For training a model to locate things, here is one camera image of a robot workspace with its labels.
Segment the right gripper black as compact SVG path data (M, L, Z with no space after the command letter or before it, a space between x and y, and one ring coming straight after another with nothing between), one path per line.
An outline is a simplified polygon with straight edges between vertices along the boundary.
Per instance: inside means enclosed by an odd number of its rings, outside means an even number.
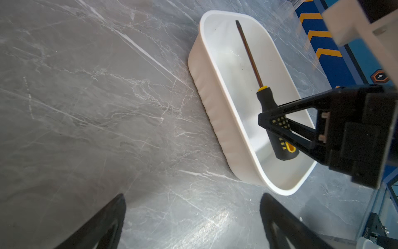
M317 110L314 128L288 114ZM330 170L377 189L398 119L394 86L368 85L329 90L261 112L258 124Z

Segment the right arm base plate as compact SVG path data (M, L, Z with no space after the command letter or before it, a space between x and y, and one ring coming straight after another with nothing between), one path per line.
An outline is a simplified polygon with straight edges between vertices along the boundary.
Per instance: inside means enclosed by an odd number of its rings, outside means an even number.
M398 249L398 240L388 237L388 229L381 223L376 213L370 213L362 237L384 249Z

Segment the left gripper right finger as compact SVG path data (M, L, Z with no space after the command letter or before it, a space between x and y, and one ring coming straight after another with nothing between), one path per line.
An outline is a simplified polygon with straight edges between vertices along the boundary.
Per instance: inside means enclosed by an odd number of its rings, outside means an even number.
M261 198L260 215L271 249L331 248L268 193Z

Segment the black yellow screwdriver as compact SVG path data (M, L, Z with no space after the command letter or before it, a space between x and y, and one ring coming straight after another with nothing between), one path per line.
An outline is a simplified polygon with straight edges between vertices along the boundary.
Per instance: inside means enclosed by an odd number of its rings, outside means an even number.
M235 21L237 29L239 31L241 40L243 42L244 48L246 50L246 53L248 55L251 67L254 71L256 80L259 85L259 90L257 91L257 98L261 104L262 107L262 112L269 111L271 109L274 109L277 107L277 104L274 101L273 94L271 89L268 86L264 86L262 83L261 76L259 74L258 68L256 66L255 60L252 56L251 50L249 48L246 36L244 34L244 31L242 29L242 26L238 20ZM296 158L299 155L299 150L294 147L293 145L289 144L286 140L283 138L280 138L270 131L267 130L267 135L270 140L270 143L272 145L274 154L277 159L282 160L282 161L287 161Z

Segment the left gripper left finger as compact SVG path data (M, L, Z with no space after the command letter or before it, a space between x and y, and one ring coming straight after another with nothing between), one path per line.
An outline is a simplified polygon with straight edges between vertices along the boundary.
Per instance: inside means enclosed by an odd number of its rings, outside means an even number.
M57 249L116 249L126 213L123 194L118 194Z

